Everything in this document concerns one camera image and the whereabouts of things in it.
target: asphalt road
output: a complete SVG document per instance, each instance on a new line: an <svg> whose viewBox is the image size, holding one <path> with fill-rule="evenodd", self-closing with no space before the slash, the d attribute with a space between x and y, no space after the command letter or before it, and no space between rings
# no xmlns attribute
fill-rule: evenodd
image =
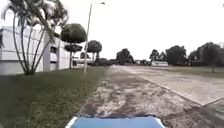
<svg viewBox="0 0 224 128"><path fill-rule="evenodd" d="M213 128L216 124L205 113L205 105L223 97L221 85L222 80L146 67L112 66L81 116L155 116L168 128Z"/></svg>

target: cloudy sky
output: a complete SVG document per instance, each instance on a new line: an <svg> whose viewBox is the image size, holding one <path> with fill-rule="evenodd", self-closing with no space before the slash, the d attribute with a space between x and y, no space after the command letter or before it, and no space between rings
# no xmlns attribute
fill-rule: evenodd
<svg viewBox="0 0 224 128"><path fill-rule="evenodd" d="M61 0L70 23L87 28L89 6L99 0ZM187 53L205 42L224 42L224 0L104 0L94 5L89 38L103 45L101 57L128 48L135 59L184 45ZM7 4L1 0L0 10ZM10 16L1 25L11 25Z"/></svg>

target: lamp post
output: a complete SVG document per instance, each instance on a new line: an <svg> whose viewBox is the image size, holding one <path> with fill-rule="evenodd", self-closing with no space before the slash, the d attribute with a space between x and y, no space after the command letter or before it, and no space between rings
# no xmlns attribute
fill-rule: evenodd
<svg viewBox="0 0 224 128"><path fill-rule="evenodd" d="M92 3L90 5L90 10L89 10L89 20L88 20L88 27L87 27L87 37L86 37L86 46L85 46L85 59L84 59L84 74L86 74L86 71L87 71L87 49L88 49L88 36L89 36L89 26L90 26L90 19L91 19L91 12L92 12L92 6L94 4L102 4L104 5L105 3L102 2L102 3Z"/></svg>

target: grass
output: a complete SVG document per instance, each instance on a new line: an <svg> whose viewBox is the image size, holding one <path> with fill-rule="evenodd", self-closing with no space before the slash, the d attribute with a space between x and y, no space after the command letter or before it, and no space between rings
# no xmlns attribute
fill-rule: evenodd
<svg viewBox="0 0 224 128"><path fill-rule="evenodd" d="M63 128L98 86L106 68L0 77L4 128Z"/></svg>
<svg viewBox="0 0 224 128"><path fill-rule="evenodd" d="M161 70L180 72L188 75L199 75L212 78L224 78L224 68L215 68L215 73L211 73L210 67L169 67Z"/></svg>

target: building wall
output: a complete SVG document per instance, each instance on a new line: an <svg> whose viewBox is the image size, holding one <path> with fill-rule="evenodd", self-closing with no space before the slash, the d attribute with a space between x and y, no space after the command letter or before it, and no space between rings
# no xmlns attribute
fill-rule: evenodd
<svg viewBox="0 0 224 128"><path fill-rule="evenodd" d="M20 28L16 28L16 43L22 56L22 48L21 48L21 38L20 38ZM24 49L26 52L28 37L29 37L30 29L26 28L24 30ZM29 60L34 57L37 44L39 42L41 36L41 31L33 30L30 40L30 48L28 51ZM49 36L45 33L44 38L41 40L41 44L39 46L39 50L37 52L37 58L40 57L43 47L49 41ZM18 57L16 54L16 50L14 47L14 39L13 39L13 29L12 27L3 27L3 43L4 47L0 49L0 75L10 75L10 74L20 74L23 73L23 70L18 61ZM51 47L56 47L57 52L51 53ZM55 69L64 69L69 67L69 53L64 50L64 43L61 42L60 39L55 38L55 43L50 44L41 58L40 64L37 67L37 72L40 71L50 71Z"/></svg>

